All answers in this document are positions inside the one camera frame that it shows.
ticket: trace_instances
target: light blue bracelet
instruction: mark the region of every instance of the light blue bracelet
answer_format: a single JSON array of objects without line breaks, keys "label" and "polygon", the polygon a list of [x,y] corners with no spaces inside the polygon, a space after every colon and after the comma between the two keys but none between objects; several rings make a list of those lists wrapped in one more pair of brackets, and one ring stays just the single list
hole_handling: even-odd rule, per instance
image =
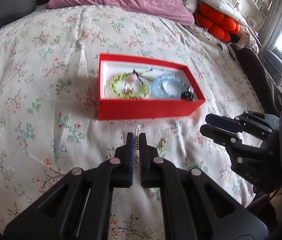
[{"label": "light blue bracelet", "polygon": [[180,95],[171,95],[167,93],[164,89],[164,82],[171,82],[176,87],[178,87],[181,90],[181,93],[186,92],[188,90],[188,87],[185,85],[185,83],[182,81],[181,78],[174,75],[173,73],[162,75],[154,79],[153,81],[153,92],[158,98],[170,98],[170,99],[180,99]]}]

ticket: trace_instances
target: pink bead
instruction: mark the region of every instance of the pink bead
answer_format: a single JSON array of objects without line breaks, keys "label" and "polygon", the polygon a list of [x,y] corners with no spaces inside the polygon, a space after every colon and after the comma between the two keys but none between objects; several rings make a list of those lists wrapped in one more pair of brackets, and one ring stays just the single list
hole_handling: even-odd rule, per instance
[{"label": "pink bead", "polygon": [[128,79],[129,82],[133,83],[136,81],[136,75],[135,74],[132,74],[129,79]]}]

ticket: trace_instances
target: orange cushion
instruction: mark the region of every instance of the orange cushion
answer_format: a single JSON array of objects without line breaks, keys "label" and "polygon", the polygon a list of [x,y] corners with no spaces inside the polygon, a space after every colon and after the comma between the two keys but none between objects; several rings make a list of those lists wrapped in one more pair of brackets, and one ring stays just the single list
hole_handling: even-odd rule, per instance
[{"label": "orange cushion", "polygon": [[234,19],[225,15],[223,21],[220,24],[220,26],[223,29],[227,30],[228,32],[233,32],[236,29],[237,24],[236,24]]},{"label": "orange cushion", "polygon": [[230,32],[232,34],[238,34],[240,32],[240,24],[236,23],[237,24],[237,27],[235,28],[234,31]]},{"label": "orange cushion", "polygon": [[213,22],[210,19],[205,18],[202,14],[197,13],[196,16],[197,16],[198,25],[200,27],[210,29],[211,26],[213,25]]},{"label": "orange cushion", "polygon": [[219,40],[222,40],[224,38],[224,30],[219,25],[213,24],[209,29],[209,33],[211,33]]},{"label": "orange cushion", "polygon": [[224,16],[225,15],[223,13],[218,12],[217,10],[213,8],[211,8],[208,13],[209,19],[216,24],[220,24],[223,21]]},{"label": "orange cushion", "polygon": [[199,12],[205,17],[208,17],[210,9],[211,7],[206,3],[202,3],[199,5]]},{"label": "orange cushion", "polygon": [[228,31],[224,30],[224,38],[221,40],[225,43],[229,43],[231,40],[231,35]]}]

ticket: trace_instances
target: curtain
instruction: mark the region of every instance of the curtain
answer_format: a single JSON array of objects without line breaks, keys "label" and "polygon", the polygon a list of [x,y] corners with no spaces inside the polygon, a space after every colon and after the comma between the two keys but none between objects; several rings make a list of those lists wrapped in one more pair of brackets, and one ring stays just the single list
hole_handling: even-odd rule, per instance
[{"label": "curtain", "polygon": [[282,0],[273,0],[259,33],[263,50],[272,50],[282,32]]}]

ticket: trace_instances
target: red box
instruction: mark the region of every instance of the red box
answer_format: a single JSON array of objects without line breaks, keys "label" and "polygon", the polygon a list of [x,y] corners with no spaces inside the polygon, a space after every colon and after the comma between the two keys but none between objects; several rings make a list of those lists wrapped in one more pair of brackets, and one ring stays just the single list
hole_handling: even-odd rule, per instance
[{"label": "red box", "polygon": [[[108,61],[141,63],[146,65],[163,66],[184,71],[191,86],[194,88],[196,101],[183,99],[118,99],[104,98],[103,64]],[[119,54],[100,54],[99,66],[99,120],[122,120],[189,116],[205,102],[195,78],[186,65],[169,61],[126,56]]]}]

